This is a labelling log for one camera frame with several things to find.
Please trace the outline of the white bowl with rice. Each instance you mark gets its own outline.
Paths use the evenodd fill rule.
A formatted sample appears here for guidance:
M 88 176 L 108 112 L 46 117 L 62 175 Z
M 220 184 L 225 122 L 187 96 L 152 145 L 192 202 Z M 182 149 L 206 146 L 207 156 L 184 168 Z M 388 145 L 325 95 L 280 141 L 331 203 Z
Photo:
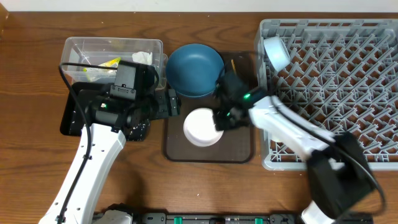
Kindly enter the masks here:
M 213 111 L 197 108 L 191 111 L 183 123 L 185 137 L 195 146 L 208 147 L 218 142 L 224 131 L 217 131 L 213 121 Z

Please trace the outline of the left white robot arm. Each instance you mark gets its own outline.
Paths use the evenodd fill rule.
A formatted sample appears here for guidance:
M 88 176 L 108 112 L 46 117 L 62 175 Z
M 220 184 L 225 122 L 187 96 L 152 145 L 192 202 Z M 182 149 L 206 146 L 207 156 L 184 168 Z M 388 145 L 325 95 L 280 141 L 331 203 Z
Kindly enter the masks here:
M 110 168 L 131 131 L 147 120 L 175 116 L 177 100 L 157 91 L 159 74 L 151 65 L 122 60 L 114 82 L 83 106 L 68 80 L 83 127 L 74 160 L 41 223 L 91 223 Z

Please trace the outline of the dark blue bowl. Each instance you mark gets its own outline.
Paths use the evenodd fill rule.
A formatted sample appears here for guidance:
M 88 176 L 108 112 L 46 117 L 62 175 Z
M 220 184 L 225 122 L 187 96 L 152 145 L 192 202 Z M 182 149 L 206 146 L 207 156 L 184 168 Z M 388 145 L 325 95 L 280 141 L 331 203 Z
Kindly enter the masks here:
M 167 62 L 167 82 L 180 95 L 197 98 L 209 95 L 224 74 L 224 61 L 213 48 L 188 44 L 174 51 Z

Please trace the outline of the yellow white snack wrapper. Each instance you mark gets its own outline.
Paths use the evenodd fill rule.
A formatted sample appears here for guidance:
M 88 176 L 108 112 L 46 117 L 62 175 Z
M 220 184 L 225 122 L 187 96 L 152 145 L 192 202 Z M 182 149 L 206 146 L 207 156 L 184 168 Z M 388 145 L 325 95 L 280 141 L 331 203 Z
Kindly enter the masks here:
M 103 77 L 110 77 L 116 74 L 116 69 L 121 61 L 121 57 L 114 58 L 102 64 L 99 64 L 96 68 L 84 67 L 83 71 L 86 73 L 86 78 L 89 82 L 97 81 Z

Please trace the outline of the light blue small bowl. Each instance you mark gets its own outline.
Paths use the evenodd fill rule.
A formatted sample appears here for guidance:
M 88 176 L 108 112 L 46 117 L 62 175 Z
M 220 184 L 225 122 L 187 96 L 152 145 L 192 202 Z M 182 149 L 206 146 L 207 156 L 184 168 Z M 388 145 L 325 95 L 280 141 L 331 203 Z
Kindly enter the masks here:
M 280 37 L 265 39 L 264 50 L 276 72 L 280 72 L 290 63 L 289 52 Z

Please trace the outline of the white napkin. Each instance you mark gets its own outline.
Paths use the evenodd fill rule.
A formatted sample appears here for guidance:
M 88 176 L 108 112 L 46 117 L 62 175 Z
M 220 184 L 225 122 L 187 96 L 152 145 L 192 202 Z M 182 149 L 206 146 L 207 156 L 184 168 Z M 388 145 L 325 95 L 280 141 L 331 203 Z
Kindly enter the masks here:
M 152 52 L 136 52 L 132 54 L 132 60 L 136 63 L 141 63 L 144 65 L 152 65 L 153 56 Z

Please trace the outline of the white paper cup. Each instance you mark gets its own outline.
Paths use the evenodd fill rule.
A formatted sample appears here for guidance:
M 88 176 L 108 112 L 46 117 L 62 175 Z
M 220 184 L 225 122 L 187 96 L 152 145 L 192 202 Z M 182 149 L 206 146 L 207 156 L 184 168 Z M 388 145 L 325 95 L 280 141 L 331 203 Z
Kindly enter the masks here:
M 274 142 L 281 142 L 281 140 L 272 132 L 268 132 L 269 139 Z

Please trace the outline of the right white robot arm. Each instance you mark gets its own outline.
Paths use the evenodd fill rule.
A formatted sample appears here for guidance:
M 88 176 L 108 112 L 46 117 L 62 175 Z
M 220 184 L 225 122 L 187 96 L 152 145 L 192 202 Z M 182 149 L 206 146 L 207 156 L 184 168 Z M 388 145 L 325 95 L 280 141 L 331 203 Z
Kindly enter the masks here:
M 285 144 L 306 164 L 312 201 L 300 214 L 301 223 L 338 223 L 351 207 L 374 190 L 386 208 L 382 187 L 350 132 L 334 134 L 319 128 L 258 86 L 251 89 L 235 72 L 219 75 L 213 111 L 215 128 L 227 131 L 254 125 Z

